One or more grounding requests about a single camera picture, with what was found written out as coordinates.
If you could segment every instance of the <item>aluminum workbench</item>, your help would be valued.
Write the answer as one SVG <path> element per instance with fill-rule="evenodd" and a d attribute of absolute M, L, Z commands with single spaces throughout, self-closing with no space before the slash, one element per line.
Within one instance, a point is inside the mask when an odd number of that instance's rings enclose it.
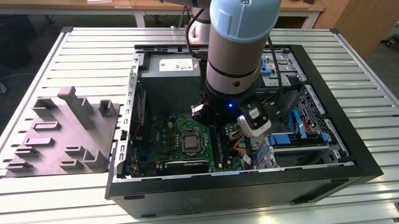
<path fill-rule="evenodd" d="M 318 203 L 135 220 L 104 199 L 108 174 L 0 179 L 0 223 L 394 223 L 399 218 L 399 101 L 343 39 L 330 30 L 275 29 L 275 44 L 302 44 L 385 175 Z M 91 103 L 124 104 L 135 44 L 185 43 L 185 31 L 162 28 L 74 28 L 63 32 L 0 137 L 0 161 L 36 116 L 38 97 L 62 85 Z M 7 163 L 0 164 L 0 176 Z"/>

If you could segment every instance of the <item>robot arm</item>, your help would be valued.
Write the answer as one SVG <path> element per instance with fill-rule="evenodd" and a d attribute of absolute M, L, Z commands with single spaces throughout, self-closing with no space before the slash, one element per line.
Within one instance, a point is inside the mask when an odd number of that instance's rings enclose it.
<path fill-rule="evenodd" d="M 246 136 L 257 137 L 270 123 L 253 87 L 282 0 L 159 1 L 203 8 L 210 3 L 207 95 L 202 110 L 193 108 L 194 119 L 207 125 L 225 125 L 233 121 L 229 118 L 238 118 Z"/>

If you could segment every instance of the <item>cable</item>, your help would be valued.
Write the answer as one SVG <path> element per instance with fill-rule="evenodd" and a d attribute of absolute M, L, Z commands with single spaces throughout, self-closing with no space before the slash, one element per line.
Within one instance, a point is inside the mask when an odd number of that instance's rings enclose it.
<path fill-rule="evenodd" d="M 193 26 L 195 20 L 198 20 L 198 18 L 199 18 L 201 14 L 203 13 L 205 10 L 206 10 L 206 9 L 202 9 L 202 10 L 199 11 L 199 13 L 195 15 L 195 17 L 194 17 L 193 20 L 190 21 L 189 26 L 186 27 L 186 44 L 187 44 L 187 50 L 189 50 L 189 52 L 190 52 L 190 54 L 191 54 L 193 57 L 197 57 L 197 53 L 194 53 L 194 52 L 193 52 L 193 49 L 191 49 L 190 39 L 189 39 L 189 32 L 190 32 L 190 28 L 191 28 L 191 26 Z"/>
<path fill-rule="evenodd" d="M 235 151 L 247 151 L 247 149 L 245 149 L 245 148 L 239 148 L 239 147 L 238 147 L 238 144 L 239 144 L 239 142 L 243 140 L 245 136 L 246 136 L 246 135 L 243 135 L 243 136 L 239 138 L 238 142 L 235 143 L 235 146 L 233 147 L 233 149 L 234 149 Z"/>
<path fill-rule="evenodd" d="M 142 126 L 142 107 L 140 107 L 140 94 L 139 93 L 138 93 L 138 111 L 139 111 L 139 126 L 136 128 L 135 135 L 132 137 L 132 142 L 136 139 L 136 135 L 138 135 L 138 132 L 139 132 L 139 129 Z"/>
<path fill-rule="evenodd" d="M 281 73 L 279 63 L 277 61 L 277 56 L 275 56 L 275 47 L 274 47 L 273 39 L 270 38 L 270 36 L 267 38 L 267 42 L 269 42 L 270 50 L 273 52 L 273 58 L 274 58 L 274 63 L 275 63 L 275 72 L 277 72 L 277 77 L 278 77 L 278 81 L 279 81 L 279 100 L 282 100 L 282 98 L 283 98 L 282 73 Z"/>
<path fill-rule="evenodd" d="M 179 22 L 179 26 L 177 27 L 177 29 L 181 29 L 181 27 L 183 26 L 183 18 L 185 18 L 185 12 L 187 10 L 187 14 L 190 13 L 189 7 L 185 6 L 183 8 L 183 12 L 182 12 L 182 16 L 181 16 L 181 22 Z"/>
<path fill-rule="evenodd" d="M 10 75 L 10 76 L 6 76 L 6 77 L 0 78 L 0 80 L 15 77 L 15 76 L 24 76 L 24 75 L 36 75 L 36 74 L 34 74 L 34 73 L 14 74 L 14 75 Z M 0 96 L 6 97 L 7 95 L 8 94 L 6 94 L 6 92 L 3 92 L 2 88 L 0 88 Z"/>
<path fill-rule="evenodd" d="M 175 23 L 177 23 L 177 21 L 178 21 L 178 18 L 179 18 L 179 15 L 177 15 L 177 18 L 175 18 L 173 24 L 170 25 L 170 27 L 171 27 L 171 26 L 175 26 Z"/>
<path fill-rule="evenodd" d="M 7 78 L 11 78 L 11 77 L 15 77 L 15 76 L 27 76 L 27 75 L 30 75 L 30 76 L 35 76 L 36 74 L 35 73 L 20 73 L 20 74 L 14 74 L 14 75 L 10 75 L 10 76 L 6 76 L 6 77 L 3 77 L 3 78 L 0 78 L 0 80 L 3 80 L 3 79 L 7 79 Z"/>

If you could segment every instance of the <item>table leg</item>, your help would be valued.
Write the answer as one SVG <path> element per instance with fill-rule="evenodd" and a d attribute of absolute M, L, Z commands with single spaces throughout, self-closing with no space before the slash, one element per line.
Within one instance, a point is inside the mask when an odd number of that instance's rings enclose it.
<path fill-rule="evenodd" d="M 310 12 L 309 13 L 309 16 L 305 20 L 305 24 L 302 26 L 302 29 L 313 29 L 314 28 L 314 25 L 318 21 L 319 15 L 321 15 L 321 12 Z"/>
<path fill-rule="evenodd" d="M 140 28 L 146 27 L 145 15 L 145 11 L 135 11 L 136 25 Z"/>
<path fill-rule="evenodd" d="M 0 83 L 0 95 L 6 95 L 7 91 L 7 87 Z"/>
<path fill-rule="evenodd" d="M 48 23 L 54 23 L 54 15 L 44 15 L 46 20 L 48 21 Z"/>

